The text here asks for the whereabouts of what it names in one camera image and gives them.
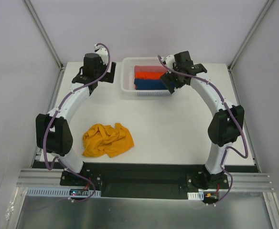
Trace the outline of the white plastic basket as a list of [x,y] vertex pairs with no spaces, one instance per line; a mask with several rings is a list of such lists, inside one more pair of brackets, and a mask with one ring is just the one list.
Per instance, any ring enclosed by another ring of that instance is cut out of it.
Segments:
[[157,57],[127,57],[124,58],[121,64],[120,85],[121,90],[128,95],[137,96],[170,96],[168,90],[136,90],[135,79],[135,66],[160,66]]

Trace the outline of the yellow t shirt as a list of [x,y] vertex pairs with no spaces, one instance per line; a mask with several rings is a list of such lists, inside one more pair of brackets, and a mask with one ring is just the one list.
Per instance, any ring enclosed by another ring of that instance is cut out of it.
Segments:
[[95,124],[83,134],[83,153],[85,157],[110,158],[121,155],[134,147],[130,131],[120,123],[111,125]]

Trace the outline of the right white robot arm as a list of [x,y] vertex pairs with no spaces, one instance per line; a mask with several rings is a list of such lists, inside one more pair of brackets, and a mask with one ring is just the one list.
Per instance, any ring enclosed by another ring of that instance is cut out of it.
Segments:
[[161,81],[172,94],[185,85],[191,86],[203,99],[213,118],[208,126],[208,136],[212,142],[208,159],[202,172],[191,179],[191,184],[200,189],[213,188],[224,178],[225,159],[228,150],[238,137],[243,143],[244,108],[226,101],[220,90],[212,83],[203,64],[195,64],[188,51],[165,58],[158,57],[167,70]]

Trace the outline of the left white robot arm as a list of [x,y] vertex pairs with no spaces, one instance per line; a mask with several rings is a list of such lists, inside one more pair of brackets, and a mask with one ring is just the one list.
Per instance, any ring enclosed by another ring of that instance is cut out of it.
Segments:
[[38,114],[36,123],[37,146],[43,154],[52,154],[73,171],[71,180],[78,186],[87,182],[83,161],[73,150],[73,137],[69,123],[86,99],[97,88],[99,82],[114,82],[116,63],[111,62],[106,48],[98,48],[84,56],[83,66],[72,79],[68,94],[59,105],[46,114]]

